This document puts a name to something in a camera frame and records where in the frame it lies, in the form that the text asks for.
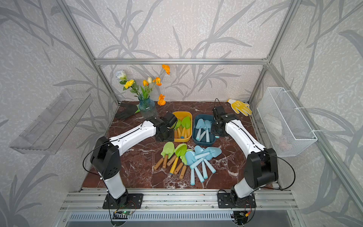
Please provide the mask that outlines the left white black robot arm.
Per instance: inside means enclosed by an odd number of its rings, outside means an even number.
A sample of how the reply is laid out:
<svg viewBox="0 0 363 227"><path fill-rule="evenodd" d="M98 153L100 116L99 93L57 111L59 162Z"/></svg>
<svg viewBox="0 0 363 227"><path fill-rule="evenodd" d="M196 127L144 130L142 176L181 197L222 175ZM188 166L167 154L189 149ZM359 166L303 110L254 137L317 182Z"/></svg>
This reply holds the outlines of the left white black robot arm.
<svg viewBox="0 0 363 227"><path fill-rule="evenodd" d="M161 118L148 118L140 125L118 136L110 139L101 137L97 140L95 148L91 151L90 163L102 177L113 199L118 200L126 194L126 187L120 176L120 156L150 137L155 137L156 141L160 142L173 142L177 121L173 113L166 113Z"/></svg>

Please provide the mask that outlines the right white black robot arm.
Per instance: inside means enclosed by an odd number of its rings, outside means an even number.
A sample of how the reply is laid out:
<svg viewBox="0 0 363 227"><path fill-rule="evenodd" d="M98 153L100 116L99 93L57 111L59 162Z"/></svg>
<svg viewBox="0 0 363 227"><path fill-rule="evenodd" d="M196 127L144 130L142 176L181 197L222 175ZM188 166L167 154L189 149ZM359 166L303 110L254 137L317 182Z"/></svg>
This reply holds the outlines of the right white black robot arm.
<svg viewBox="0 0 363 227"><path fill-rule="evenodd" d="M278 180L278 157L274 149L260 144L245 129L235 114L226 113L222 106L213 108L212 133L231 136L246 156L244 178L232 189L234 199L242 199Z"/></svg>

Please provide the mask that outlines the yellow storage box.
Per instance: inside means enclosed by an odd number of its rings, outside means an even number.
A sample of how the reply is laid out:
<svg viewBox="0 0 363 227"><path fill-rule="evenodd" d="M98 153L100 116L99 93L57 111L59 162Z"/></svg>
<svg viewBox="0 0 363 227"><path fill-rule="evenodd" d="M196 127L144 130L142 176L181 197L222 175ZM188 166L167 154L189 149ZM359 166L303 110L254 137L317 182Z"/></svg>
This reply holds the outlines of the yellow storage box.
<svg viewBox="0 0 363 227"><path fill-rule="evenodd" d="M174 129L175 142L188 142L192 138L192 114L190 112L174 112L177 123Z"/></svg>

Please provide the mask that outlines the dark teal storage box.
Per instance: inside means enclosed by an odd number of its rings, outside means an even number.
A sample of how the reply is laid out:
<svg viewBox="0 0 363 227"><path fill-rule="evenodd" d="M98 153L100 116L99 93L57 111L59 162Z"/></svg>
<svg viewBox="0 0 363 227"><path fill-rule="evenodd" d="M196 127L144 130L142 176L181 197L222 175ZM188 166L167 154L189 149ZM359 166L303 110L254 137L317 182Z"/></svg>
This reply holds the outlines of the dark teal storage box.
<svg viewBox="0 0 363 227"><path fill-rule="evenodd" d="M215 122L213 115L209 114L199 114L195 117L195 122L193 123L192 128L192 138L196 145L199 145L201 147L212 147L212 145L215 143L216 138L215 135L211 133L211 127L208 129L209 133L209 141L207 141L207 133L204 127L199 129L197 127L199 119L202 119L204 121L210 121L211 124Z"/></svg>

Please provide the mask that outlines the yellow white garden glove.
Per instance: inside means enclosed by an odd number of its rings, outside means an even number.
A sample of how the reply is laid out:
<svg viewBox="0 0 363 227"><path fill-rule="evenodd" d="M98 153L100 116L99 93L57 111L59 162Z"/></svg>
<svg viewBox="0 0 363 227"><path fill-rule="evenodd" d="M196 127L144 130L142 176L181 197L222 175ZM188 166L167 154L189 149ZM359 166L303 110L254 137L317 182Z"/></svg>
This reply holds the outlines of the yellow white garden glove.
<svg viewBox="0 0 363 227"><path fill-rule="evenodd" d="M247 103L234 99L228 99L227 102L231 105L231 108L236 114L242 113L245 116L249 116L252 114L250 105Z"/></svg>

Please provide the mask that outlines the glass vase with flowers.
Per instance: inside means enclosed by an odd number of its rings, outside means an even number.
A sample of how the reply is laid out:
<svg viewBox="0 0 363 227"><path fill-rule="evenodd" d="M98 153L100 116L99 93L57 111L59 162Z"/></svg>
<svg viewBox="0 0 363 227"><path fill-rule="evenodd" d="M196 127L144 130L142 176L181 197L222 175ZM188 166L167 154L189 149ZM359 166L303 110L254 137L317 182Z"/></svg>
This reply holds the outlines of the glass vase with flowers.
<svg viewBox="0 0 363 227"><path fill-rule="evenodd" d="M157 117L155 102L150 98L155 86L161 86L161 76L156 78L148 77L143 80L141 85L133 79L128 79L126 72L123 70L117 71L115 77L118 82L123 85L123 90L129 90L139 100L139 109L145 119Z"/></svg>

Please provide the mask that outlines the black garden glove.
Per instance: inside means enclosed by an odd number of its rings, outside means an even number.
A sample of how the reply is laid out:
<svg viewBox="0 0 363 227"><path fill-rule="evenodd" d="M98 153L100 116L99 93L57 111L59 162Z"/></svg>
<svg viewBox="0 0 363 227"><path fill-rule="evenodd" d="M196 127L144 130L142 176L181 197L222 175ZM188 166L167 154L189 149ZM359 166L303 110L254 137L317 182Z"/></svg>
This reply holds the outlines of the black garden glove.
<svg viewBox="0 0 363 227"><path fill-rule="evenodd" d="M137 113L140 112L138 105L128 104L128 103L120 103L119 107L123 107L124 109L121 112L117 112L115 114L115 118L117 120L127 119Z"/></svg>

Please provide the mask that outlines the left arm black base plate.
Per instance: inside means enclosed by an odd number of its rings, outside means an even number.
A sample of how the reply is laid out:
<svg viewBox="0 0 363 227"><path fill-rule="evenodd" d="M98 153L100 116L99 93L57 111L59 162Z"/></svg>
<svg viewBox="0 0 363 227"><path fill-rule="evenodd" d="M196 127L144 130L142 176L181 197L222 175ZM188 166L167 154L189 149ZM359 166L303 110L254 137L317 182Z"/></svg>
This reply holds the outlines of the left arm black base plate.
<svg viewBox="0 0 363 227"><path fill-rule="evenodd" d="M144 194L128 194L124 193L120 198L115 199L110 194L106 195L103 209L140 209Z"/></svg>

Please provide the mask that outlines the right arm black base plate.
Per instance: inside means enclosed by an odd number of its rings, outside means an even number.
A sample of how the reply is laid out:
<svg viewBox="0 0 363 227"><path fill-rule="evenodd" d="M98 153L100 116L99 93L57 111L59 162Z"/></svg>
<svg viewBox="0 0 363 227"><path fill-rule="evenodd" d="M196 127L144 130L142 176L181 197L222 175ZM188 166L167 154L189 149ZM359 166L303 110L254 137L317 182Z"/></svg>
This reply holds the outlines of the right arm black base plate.
<svg viewBox="0 0 363 227"><path fill-rule="evenodd" d="M220 189L217 192L217 202L220 209L232 208L256 208L256 201L254 193L244 198L239 198L235 191L229 193L226 190Z"/></svg>

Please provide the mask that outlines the aluminium front rail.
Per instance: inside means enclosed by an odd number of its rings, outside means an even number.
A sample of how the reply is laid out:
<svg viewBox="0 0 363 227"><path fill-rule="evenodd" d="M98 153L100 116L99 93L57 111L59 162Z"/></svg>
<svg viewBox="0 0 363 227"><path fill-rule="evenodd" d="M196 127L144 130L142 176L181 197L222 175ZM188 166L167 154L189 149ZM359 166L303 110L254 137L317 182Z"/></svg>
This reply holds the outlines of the aluminium front rail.
<svg viewBox="0 0 363 227"><path fill-rule="evenodd" d="M140 211L218 211L219 205L231 205L218 189L130 189L129 193L143 194ZM107 194L104 188L68 193L60 211L102 211ZM255 211L298 209L290 191L261 190L254 195Z"/></svg>

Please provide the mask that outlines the clear plastic wall shelf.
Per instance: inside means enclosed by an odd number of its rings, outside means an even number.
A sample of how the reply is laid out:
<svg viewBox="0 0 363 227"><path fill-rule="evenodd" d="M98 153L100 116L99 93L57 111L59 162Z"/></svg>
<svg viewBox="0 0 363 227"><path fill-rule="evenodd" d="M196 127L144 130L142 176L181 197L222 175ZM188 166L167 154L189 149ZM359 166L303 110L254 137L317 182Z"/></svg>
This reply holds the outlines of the clear plastic wall shelf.
<svg viewBox="0 0 363 227"><path fill-rule="evenodd" d="M9 147L21 154L56 154L92 102L88 92L65 89Z"/></svg>

